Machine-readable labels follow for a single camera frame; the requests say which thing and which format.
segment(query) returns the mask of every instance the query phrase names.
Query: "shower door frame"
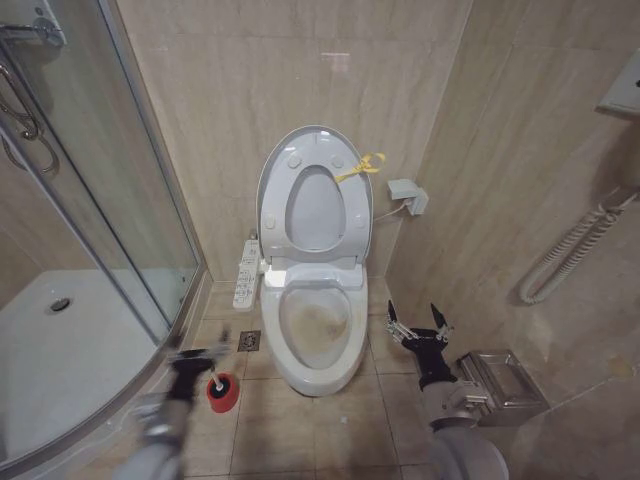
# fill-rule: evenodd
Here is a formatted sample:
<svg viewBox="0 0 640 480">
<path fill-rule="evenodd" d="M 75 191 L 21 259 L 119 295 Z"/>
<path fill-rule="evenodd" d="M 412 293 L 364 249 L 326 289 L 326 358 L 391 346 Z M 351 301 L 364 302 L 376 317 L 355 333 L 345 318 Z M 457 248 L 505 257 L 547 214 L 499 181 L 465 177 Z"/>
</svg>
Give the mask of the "shower door frame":
<svg viewBox="0 0 640 480">
<path fill-rule="evenodd" d="M 164 182 L 169 190 L 169 194 L 176 208 L 187 241 L 189 242 L 189 245 L 191 247 L 191 251 L 194 255 L 197 267 L 186 290 L 184 300 L 180 306 L 180 309 L 173 319 L 173 323 L 168 325 L 167 336 L 162 340 L 155 338 L 154 335 L 149 334 L 148 327 L 145 328 L 144 319 L 140 317 L 137 308 L 135 308 L 135 306 L 130 302 L 128 296 L 126 295 L 126 292 L 124 292 L 119 284 L 115 281 L 115 279 L 112 278 L 109 269 L 100 261 L 100 257 L 94 251 L 91 243 L 87 240 L 82 231 L 76 226 L 73 217 L 69 215 L 60 200 L 57 198 L 56 192 L 53 191 L 53 189 L 49 185 L 47 185 L 47 183 L 40 177 L 36 163 L 33 162 L 30 156 L 26 153 L 26 150 L 24 149 L 24 146 L 21 145 L 21 142 L 16 139 L 16 136 L 12 132 L 12 129 L 9 127 L 6 119 L 0 118 L 0 134 L 2 134 L 7 139 L 17 160 L 25 165 L 36 184 L 38 184 L 38 186 L 49 198 L 51 204 L 59 212 L 62 219 L 69 226 L 70 230 L 74 233 L 76 238 L 78 238 L 78 241 L 82 244 L 85 250 L 96 261 L 98 268 L 105 272 L 110 282 L 114 285 L 117 292 L 130 307 L 130 309 L 134 313 L 134 316 L 136 316 L 138 321 L 143 324 L 143 328 L 145 329 L 145 331 L 147 331 L 149 337 L 156 345 L 156 351 L 147 361 L 147 363 L 142 367 L 140 372 L 136 376 L 134 376 L 129 381 L 129 383 L 127 383 L 127 385 L 122 388 L 122 390 L 116 393 L 110 401 L 108 401 L 105 405 L 103 405 L 100 409 L 94 412 L 83 422 L 71 427 L 69 431 L 52 439 L 47 444 L 37 447 L 18 458 L 9 460 L 8 462 L 4 463 L 2 466 L 0 466 L 0 476 L 2 478 L 13 478 L 15 476 L 24 474 L 25 472 L 28 472 L 29 470 L 42 465 L 49 460 L 53 460 L 58 455 L 64 454 L 91 432 L 104 425 L 110 417 L 116 414 L 129 400 L 133 398 L 133 396 L 151 378 L 158 367 L 161 366 L 162 360 L 164 358 L 163 350 L 165 349 L 165 347 L 179 345 L 180 339 L 183 334 L 182 330 L 185 326 L 185 321 L 187 319 L 188 313 L 193 305 L 198 287 L 202 283 L 203 277 L 208 271 L 202 248 L 197 236 L 194 234 L 195 229 L 193 226 L 193 222 L 186 207 L 186 202 L 182 191 L 180 190 L 178 177 L 171 163 L 169 152 L 160 130 L 160 125 L 155 116 L 155 112 L 153 110 L 147 89 L 144 85 L 142 75 L 138 68 L 138 63 L 135 59 L 133 49 L 131 47 L 131 44 L 129 43 L 125 27 L 120 16 L 120 11 L 115 0 L 96 1 L 98 6 L 100 7 L 103 19 L 109 30 L 111 41 L 113 42 L 113 45 L 115 47 L 118 59 L 133 95 L 138 113 L 152 145 L 152 149 L 158 163 L 158 168 L 160 169 L 160 173 L 162 174 Z M 36 99 L 37 96 L 29 88 L 28 85 L 24 84 L 20 74 L 17 74 L 17 77 L 18 82 L 29 93 L 32 99 Z M 58 152 L 61 152 L 64 157 L 66 157 L 66 160 L 69 164 L 72 164 L 72 161 L 70 160 L 66 151 L 58 141 L 58 138 L 55 136 L 55 130 L 51 129 L 48 120 L 43 115 L 41 115 L 41 112 L 39 111 L 37 105 L 35 111 L 38 120 L 47 125 L 47 130 L 51 133 L 48 138 L 50 143 Z M 75 173 L 79 177 L 80 181 L 82 181 L 82 177 L 79 175 L 79 172 L 76 171 Z M 88 193 L 91 194 L 86 185 L 84 185 L 84 182 L 82 183 L 83 188 L 87 189 Z M 100 206 L 97 203 L 95 205 L 98 210 L 101 211 Z M 104 218 L 104 216 L 103 219 L 106 221 L 107 225 L 110 226 L 110 223 L 106 218 Z M 152 298 L 154 298 L 154 295 L 150 291 L 146 282 L 144 282 L 144 280 L 141 278 L 138 270 L 133 265 L 132 267 L 137 272 L 138 276 L 142 280 L 142 283 L 145 285 L 147 293 Z M 159 306 L 158 309 L 160 310 L 160 314 L 163 316 L 163 318 L 165 318 L 164 312 Z"/>
</svg>

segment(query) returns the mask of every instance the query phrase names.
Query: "toilet lid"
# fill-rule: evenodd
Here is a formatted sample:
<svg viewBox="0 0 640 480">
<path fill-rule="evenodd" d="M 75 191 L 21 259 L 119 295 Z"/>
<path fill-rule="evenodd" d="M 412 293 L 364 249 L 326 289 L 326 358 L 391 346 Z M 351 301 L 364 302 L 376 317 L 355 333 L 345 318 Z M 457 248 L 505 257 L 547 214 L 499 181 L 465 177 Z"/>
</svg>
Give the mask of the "toilet lid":
<svg viewBox="0 0 640 480">
<path fill-rule="evenodd" d="M 257 216 L 265 260 L 362 263 L 371 239 L 373 202 L 366 174 L 340 183 L 360 154 L 328 127 L 294 130 L 271 152 L 260 176 Z"/>
</svg>

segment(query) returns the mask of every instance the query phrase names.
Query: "power cord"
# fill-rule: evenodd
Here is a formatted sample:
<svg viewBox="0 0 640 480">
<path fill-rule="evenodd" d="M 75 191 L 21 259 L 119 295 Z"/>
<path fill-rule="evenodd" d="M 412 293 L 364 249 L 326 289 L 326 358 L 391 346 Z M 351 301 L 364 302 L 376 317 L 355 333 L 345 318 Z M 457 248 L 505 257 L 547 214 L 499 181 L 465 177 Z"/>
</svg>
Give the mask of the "power cord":
<svg viewBox="0 0 640 480">
<path fill-rule="evenodd" d="M 413 199 L 411 199 L 411 198 L 405 198 L 405 199 L 402 201 L 402 205 L 400 205 L 398 208 L 396 208 L 395 210 L 391 210 L 390 212 L 387 212 L 387 213 L 385 213 L 384 215 L 380 215 L 379 217 L 375 217 L 375 218 L 373 219 L 373 221 L 374 221 L 374 222 L 377 222 L 378 220 L 382 220 L 382 219 L 383 219 L 383 218 L 385 218 L 385 217 L 389 217 L 389 216 L 391 216 L 391 215 L 393 215 L 393 214 L 395 214 L 395 213 L 398 213 L 398 212 L 399 212 L 400 210 L 402 210 L 404 207 L 407 207 L 407 206 L 411 205 L 412 200 L 413 200 Z"/>
</svg>

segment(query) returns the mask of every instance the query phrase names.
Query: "tiled floor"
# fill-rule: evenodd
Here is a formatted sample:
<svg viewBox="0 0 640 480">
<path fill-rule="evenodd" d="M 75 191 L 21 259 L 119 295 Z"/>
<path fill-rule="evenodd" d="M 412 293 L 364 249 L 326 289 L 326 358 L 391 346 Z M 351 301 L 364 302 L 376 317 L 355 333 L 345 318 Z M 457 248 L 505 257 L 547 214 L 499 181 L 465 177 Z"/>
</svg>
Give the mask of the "tiled floor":
<svg viewBox="0 0 640 480">
<path fill-rule="evenodd" d="M 224 325 L 235 341 L 219 370 L 241 382 L 238 405 L 211 412 L 204 380 L 185 457 L 187 475 L 201 480 L 427 480 L 429 428 L 419 397 L 412 355 L 384 329 L 388 291 L 382 279 L 369 284 L 369 335 L 354 379 L 329 397 L 293 391 L 275 369 L 263 337 L 257 352 L 236 352 L 242 330 L 261 329 L 259 307 L 238 314 L 231 307 L 232 284 L 216 284 L 195 341 L 211 345 Z M 123 450 L 113 449 L 120 463 Z M 109 456 L 74 479 L 110 478 Z"/>
</svg>

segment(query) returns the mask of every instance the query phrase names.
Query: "shower enclosure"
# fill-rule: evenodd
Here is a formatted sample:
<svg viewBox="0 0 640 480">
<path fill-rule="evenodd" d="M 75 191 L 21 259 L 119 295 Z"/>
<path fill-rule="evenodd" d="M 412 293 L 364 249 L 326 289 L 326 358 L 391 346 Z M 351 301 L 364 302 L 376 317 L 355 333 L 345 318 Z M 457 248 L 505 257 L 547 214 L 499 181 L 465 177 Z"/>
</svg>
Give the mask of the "shower enclosure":
<svg viewBox="0 0 640 480">
<path fill-rule="evenodd" d="M 204 266 L 113 1 L 2 2 L 0 110 L 3 476 L 125 394 Z"/>
</svg>

